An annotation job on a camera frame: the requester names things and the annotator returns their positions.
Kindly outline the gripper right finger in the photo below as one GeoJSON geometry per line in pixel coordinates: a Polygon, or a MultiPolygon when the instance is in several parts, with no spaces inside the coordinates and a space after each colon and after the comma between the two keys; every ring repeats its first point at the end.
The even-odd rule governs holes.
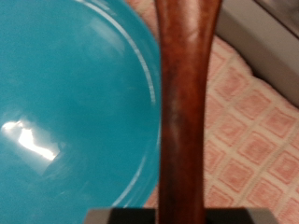
{"type": "Polygon", "coordinates": [[[206,224],[278,224],[266,208],[207,208],[206,224]]]}

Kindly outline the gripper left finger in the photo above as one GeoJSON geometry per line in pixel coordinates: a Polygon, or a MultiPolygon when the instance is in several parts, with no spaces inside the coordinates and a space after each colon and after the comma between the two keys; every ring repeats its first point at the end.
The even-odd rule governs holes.
{"type": "Polygon", "coordinates": [[[91,209],[83,224],[155,224],[154,209],[109,208],[91,209]]]}

